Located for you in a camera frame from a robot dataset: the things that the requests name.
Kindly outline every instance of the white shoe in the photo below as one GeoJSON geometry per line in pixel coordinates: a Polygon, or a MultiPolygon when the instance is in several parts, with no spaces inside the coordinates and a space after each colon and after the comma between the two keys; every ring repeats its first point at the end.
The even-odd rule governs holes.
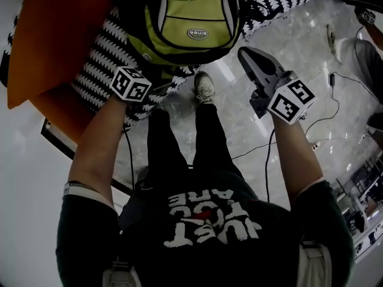
{"type": "Polygon", "coordinates": [[[214,104],[214,84],[211,77],[204,71],[196,74],[194,79],[196,98],[199,104],[214,104]]]}

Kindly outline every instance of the person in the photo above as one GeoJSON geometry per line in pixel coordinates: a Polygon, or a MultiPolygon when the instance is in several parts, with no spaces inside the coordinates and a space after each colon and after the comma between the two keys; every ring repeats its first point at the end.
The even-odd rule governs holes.
{"type": "Polygon", "coordinates": [[[308,286],[302,273],[315,257],[302,250],[306,243],[329,252],[321,276],[345,286],[354,265],[353,242],[299,122],[289,126],[273,115],[288,211],[259,200],[245,182],[227,149],[212,80],[200,72],[194,84],[200,105],[193,169],[180,152],[169,114],[154,111],[148,176],[121,214],[138,219],[124,228],[113,208],[111,181],[127,104],[110,97],[85,130],[57,232],[63,285],[105,286],[105,271],[119,261],[135,282],[126,286],[308,286]]]}
{"type": "MultiPolygon", "coordinates": [[[[363,25],[376,46],[383,50],[383,33],[363,18],[364,9],[355,8],[358,21],[363,25]]],[[[379,103],[383,103],[383,61],[371,42],[358,38],[338,39],[334,29],[327,25],[327,39],[330,51],[353,72],[366,88],[376,97],[379,103]]],[[[367,125],[375,130],[383,131],[383,113],[373,114],[367,121],[367,125]]]]}

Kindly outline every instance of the marble floor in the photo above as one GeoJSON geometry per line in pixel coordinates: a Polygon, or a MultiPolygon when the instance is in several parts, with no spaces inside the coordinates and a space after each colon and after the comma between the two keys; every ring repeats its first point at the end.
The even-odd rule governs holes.
{"type": "MultiPolygon", "coordinates": [[[[273,129],[270,115],[258,119],[249,104],[255,86],[236,56],[241,46],[249,45],[273,54],[285,69],[294,70],[318,97],[306,120],[301,122],[303,129],[315,120],[335,113],[337,104],[331,99],[329,73],[336,71],[346,77],[356,77],[331,55],[326,38],[327,23],[334,27],[340,38],[355,37],[360,28],[353,7],[338,0],[311,1],[258,30],[248,42],[239,41],[230,54],[203,68],[215,82],[215,104],[232,157],[267,144],[273,129]]],[[[365,30],[361,35],[368,37],[365,30]]],[[[188,163],[193,161],[196,136],[192,88],[193,80],[188,80],[162,105],[171,115],[174,135],[188,163]]],[[[320,142],[315,152],[325,177],[331,183],[335,178],[346,182],[367,158],[378,153],[378,146],[368,136],[366,128],[369,116],[379,109],[377,102],[360,84],[339,77],[336,77],[334,98],[340,101],[337,116],[317,123],[308,132],[309,141],[320,142]]],[[[145,120],[129,132],[136,174],[147,165],[147,129],[148,121],[145,120]]],[[[234,160],[246,181],[263,200],[266,199],[267,151],[267,147],[259,148],[234,160]]],[[[128,152],[123,138],[117,155],[115,178],[126,185],[131,183],[128,152]]],[[[289,208],[276,145],[271,148],[268,175],[271,201],[289,208]]]]}

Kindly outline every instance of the forearm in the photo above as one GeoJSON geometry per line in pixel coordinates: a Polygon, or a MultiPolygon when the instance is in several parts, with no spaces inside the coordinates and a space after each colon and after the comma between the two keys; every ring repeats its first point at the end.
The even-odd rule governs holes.
{"type": "Polygon", "coordinates": [[[273,115],[276,145],[290,203],[309,184],[323,177],[315,156],[299,122],[289,126],[273,115]]]}
{"type": "Polygon", "coordinates": [[[375,26],[367,23],[365,25],[367,32],[380,50],[383,50],[383,33],[375,26]]]}
{"type": "Polygon", "coordinates": [[[114,97],[103,105],[77,146],[68,181],[78,181],[113,203],[111,181],[126,104],[114,97]]]}

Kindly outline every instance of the backpack logo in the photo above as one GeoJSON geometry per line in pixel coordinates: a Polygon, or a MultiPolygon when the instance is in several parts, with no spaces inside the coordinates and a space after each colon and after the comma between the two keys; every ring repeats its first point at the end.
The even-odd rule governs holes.
{"type": "Polygon", "coordinates": [[[208,37],[208,35],[209,35],[209,32],[206,30],[202,30],[202,29],[187,30],[187,36],[189,36],[190,38],[193,38],[197,41],[201,41],[201,40],[205,39],[206,37],[208,37]]]}

